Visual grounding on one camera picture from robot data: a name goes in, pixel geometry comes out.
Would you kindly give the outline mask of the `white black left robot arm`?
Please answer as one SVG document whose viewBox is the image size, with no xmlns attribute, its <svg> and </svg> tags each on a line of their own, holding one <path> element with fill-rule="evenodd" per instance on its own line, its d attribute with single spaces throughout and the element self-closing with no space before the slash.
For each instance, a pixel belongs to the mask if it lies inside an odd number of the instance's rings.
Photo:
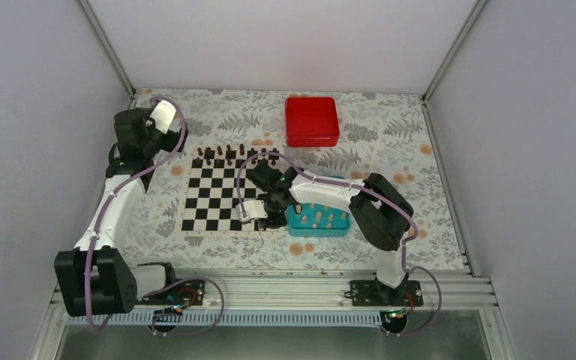
<svg viewBox="0 0 576 360">
<path fill-rule="evenodd" d="M 179 283 L 161 267 L 132 270 L 121 246 L 137 206 L 146 195 L 155 156 L 182 150 L 188 130 L 171 130 L 180 115 L 162 100 L 151 108 L 123 110 L 114 117 L 116 141 L 108 154 L 104 194 L 81 239 L 73 249 L 57 253 L 55 274 L 64 306 L 72 317 L 126 314 L 139 297 L 149 293 L 157 302 L 172 302 Z M 145 279 L 152 280 L 149 288 Z"/>
</svg>

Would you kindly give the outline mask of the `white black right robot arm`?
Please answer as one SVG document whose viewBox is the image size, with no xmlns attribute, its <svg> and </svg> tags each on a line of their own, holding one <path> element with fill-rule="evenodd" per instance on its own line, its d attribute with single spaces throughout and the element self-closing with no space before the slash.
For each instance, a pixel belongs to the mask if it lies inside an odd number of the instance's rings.
<svg viewBox="0 0 576 360">
<path fill-rule="evenodd" d="M 287 209 L 314 203 L 351 215 L 364 239 L 376 248 L 377 270 L 373 281 L 377 298 L 395 305 L 405 295 L 409 278 L 404 270 L 404 236 L 414 227 L 413 207 L 382 175 L 364 180 L 316 175 L 290 166 L 281 172 L 261 160 L 247 171 L 246 179 L 262 191 L 255 200 L 239 199 L 238 219 L 256 220 L 262 228 L 287 225 Z"/>
</svg>

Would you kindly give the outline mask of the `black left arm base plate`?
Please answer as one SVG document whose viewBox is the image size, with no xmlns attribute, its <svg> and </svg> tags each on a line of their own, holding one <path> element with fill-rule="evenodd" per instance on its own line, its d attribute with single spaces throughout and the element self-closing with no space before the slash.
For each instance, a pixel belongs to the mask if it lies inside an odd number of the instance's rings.
<svg viewBox="0 0 576 360">
<path fill-rule="evenodd" d="M 188 307 L 203 304 L 204 280 L 188 280 L 165 292 L 146 296 L 138 305 L 157 305 L 164 307 Z"/>
</svg>

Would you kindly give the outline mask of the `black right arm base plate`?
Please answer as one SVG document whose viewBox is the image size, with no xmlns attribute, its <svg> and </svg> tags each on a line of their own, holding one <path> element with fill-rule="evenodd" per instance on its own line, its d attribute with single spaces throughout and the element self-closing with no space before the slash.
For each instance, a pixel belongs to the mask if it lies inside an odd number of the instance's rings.
<svg viewBox="0 0 576 360">
<path fill-rule="evenodd" d="M 404 280 L 396 288 L 377 279 L 351 280 L 343 296 L 350 299 L 354 307 L 416 307 L 424 304 L 422 289 L 416 280 Z"/>
</svg>

